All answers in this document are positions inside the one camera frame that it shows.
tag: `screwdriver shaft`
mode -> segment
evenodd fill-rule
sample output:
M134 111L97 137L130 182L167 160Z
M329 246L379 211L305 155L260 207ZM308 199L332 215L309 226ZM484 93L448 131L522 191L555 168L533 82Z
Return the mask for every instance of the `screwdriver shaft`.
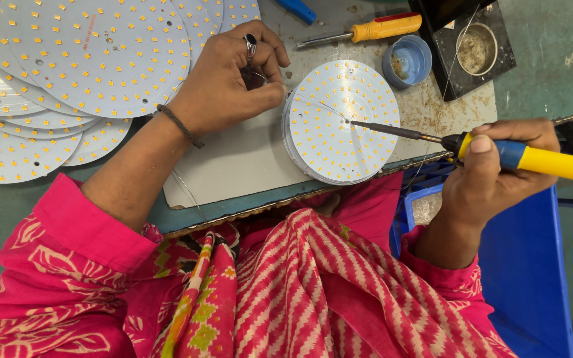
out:
M322 37L322 38L310 39L308 41L302 41L295 46L296 47L304 47L304 46L310 46L310 45L317 45L319 43L338 41L341 39L346 39L346 38L351 38L351 37L353 37L353 33L349 32L347 34L333 35L333 36L327 36L327 37Z

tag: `blue plastic bin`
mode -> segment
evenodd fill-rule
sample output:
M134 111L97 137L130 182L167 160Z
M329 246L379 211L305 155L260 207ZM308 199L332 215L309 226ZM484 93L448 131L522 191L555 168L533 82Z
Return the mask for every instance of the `blue plastic bin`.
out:
M443 173L443 165L432 169ZM441 191L446 179L447 174L438 178L431 175L431 167L427 169L418 175L424 175L426 182L414 184L400 197L391 228L396 254L401 235L414 228L412 201ZM428 181L433 186L419 189ZM479 265L483 296L495 309L489 319L515 354L521 358L573 358L556 186L490 220L481 235Z

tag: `brown thread bracelet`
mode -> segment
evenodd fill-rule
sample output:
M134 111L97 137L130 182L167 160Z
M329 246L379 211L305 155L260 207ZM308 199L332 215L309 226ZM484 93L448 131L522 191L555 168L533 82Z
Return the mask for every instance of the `brown thread bracelet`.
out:
M171 113L171 110L167 108L166 105L159 104L158 106L156 106L156 109L159 110L160 112L165 113L166 116L168 116L171 120L173 120L174 123L178 126L178 128L180 128L180 130L183 131L183 133L187 136L187 138L189 138L189 140L192 141L192 143L196 148L201 149L205 146L205 143L200 142L199 140L196 139L196 137L194 137L191 133L189 133L187 128L185 128L185 126L183 125L183 122L181 122L180 119L176 118L176 116L173 113Z

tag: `pink patterned dress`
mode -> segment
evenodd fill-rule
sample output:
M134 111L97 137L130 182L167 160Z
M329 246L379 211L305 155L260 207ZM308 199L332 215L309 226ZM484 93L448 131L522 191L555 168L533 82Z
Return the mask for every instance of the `pink patterned dress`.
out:
M399 192L381 186L399 183L348 189L333 218L301 208L166 240L60 175L0 251L0 357L515 357L476 259L414 257L422 227L390 255Z

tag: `person's left hand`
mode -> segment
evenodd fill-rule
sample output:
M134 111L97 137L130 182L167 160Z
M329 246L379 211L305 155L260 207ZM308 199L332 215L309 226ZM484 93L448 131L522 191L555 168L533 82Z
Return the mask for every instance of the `person's left hand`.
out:
M257 40L247 63L244 35ZM269 80L248 90L240 69L247 65ZM253 20L212 36L176 96L167 107L196 137L222 131L282 103L287 91L281 67L290 64L282 40L261 21Z

